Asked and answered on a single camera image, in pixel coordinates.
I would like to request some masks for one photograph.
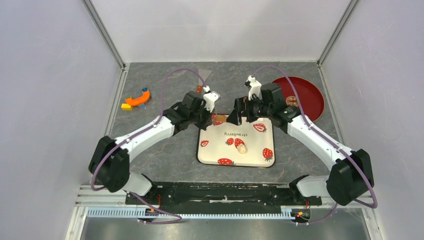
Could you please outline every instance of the red strawberry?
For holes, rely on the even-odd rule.
[[[265,161],[270,161],[273,159],[274,154],[273,151],[271,151],[269,148],[264,148],[262,151],[262,156],[265,158]]]
[[[253,127],[258,132],[261,132],[261,133],[266,133],[267,132],[267,127],[263,123],[255,123],[255,124],[253,124]]]
[[[215,121],[215,118],[216,118],[216,117],[217,117],[217,115],[216,115],[216,114],[212,115],[213,125],[218,126],[218,125],[223,124],[223,122],[222,122],[222,121]]]
[[[227,166],[234,166],[236,165],[233,161],[231,161],[228,158],[221,158],[218,160],[219,165],[227,165]]]
[[[237,148],[240,144],[245,145],[245,142],[241,140],[240,138],[236,138],[234,143],[235,148]]]
[[[225,142],[228,146],[232,145],[234,143],[234,139],[232,137],[228,138]]]
[[[200,142],[200,147],[206,147],[206,145],[208,145],[209,141],[208,140],[203,140]]]

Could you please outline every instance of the round plate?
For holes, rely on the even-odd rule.
[[[325,103],[323,94],[314,84],[303,78],[297,76],[289,76],[289,78],[293,82],[294,88],[299,95],[304,113],[314,122],[320,118],[324,112]],[[287,105],[295,105],[298,107],[295,93],[285,77],[280,77],[272,82],[280,86]]]

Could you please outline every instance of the gray tabletop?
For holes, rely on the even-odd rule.
[[[116,138],[130,133],[152,121],[161,109],[160,92],[164,77],[178,68],[211,70],[207,83],[221,98],[215,105],[218,113],[230,113],[234,99],[246,96],[244,86],[248,75],[264,65],[275,65],[284,69],[289,76],[304,78],[318,87],[324,87],[314,62],[159,62],[131,63],[123,88],[121,103],[125,98],[139,97],[143,88],[148,88],[151,99],[144,108],[132,111],[120,108],[111,131]],[[265,69],[256,75],[262,84],[270,83],[281,75],[273,69]],[[190,90],[196,90],[198,77],[188,71],[175,73],[166,84],[164,105],[169,108],[181,101]],[[330,110],[326,107],[315,122],[318,127],[337,139]],[[196,159],[199,129],[190,126],[187,130],[165,139],[145,150],[131,163],[131,170],[143,173],[153,181],[167,182],[245,182],[245,183],[289,183],[305,174],[326,175],[327,167],[298,140],[274,129],[275,164],[270,168],[228,167],[204,165]]]

